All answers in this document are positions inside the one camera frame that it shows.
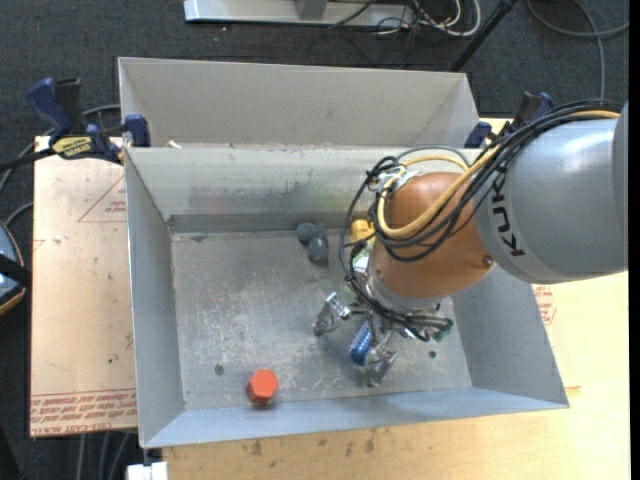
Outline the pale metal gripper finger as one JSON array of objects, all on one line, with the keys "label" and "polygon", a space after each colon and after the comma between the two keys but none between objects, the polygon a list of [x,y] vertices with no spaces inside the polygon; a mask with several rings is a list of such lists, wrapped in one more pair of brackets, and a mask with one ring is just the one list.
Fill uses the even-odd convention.
[{"label": "pale metal gripper finger", "polygon": [[369,347],[364,362],[364,372],[368,387],[377,388],[383,383],[398,355],[398,351],[385,342],[375,342]]},{"label": "pale metal gripper finger", "polygon": [[321,337],[335,331],[341,322],[350,318],[351,314],[351,308],[339,299],[337,293],[330,293],[316,316],[313,324],[314,335]]}]

